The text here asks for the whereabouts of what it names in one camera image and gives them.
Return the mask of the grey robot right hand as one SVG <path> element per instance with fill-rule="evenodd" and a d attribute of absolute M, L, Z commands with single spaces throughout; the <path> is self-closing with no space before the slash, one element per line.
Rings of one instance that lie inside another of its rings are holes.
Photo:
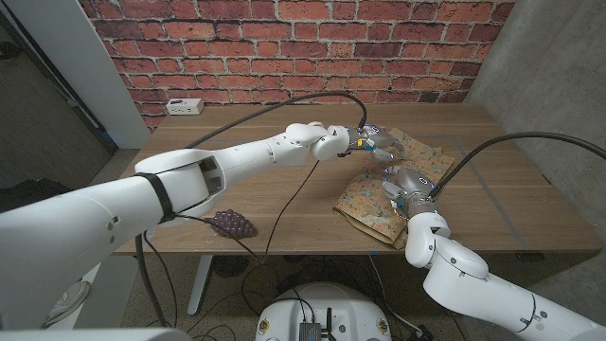
<path fill-rule="evenodd" d="M 409 220 L 420 213 L 437 213 L 435 203 L 429 198 L 434 184 L 424 174 L 400 166 L 390 166 L 384 172 L 384 194 L 399 216 Z"/>

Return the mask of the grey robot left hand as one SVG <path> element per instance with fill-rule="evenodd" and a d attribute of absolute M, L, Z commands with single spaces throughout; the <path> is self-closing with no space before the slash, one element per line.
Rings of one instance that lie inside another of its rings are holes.
<path fill-rule="evenodd" d="M 395 156 L 388 148 L 395 148 L 398 152 L 403 151 L 402 144 L 383 126 L 365 124 L 362 128 L 350 129 L 348 134 L 347 153 L 358 150 L 368 151 L 375 159 L 390 162 Z"/>

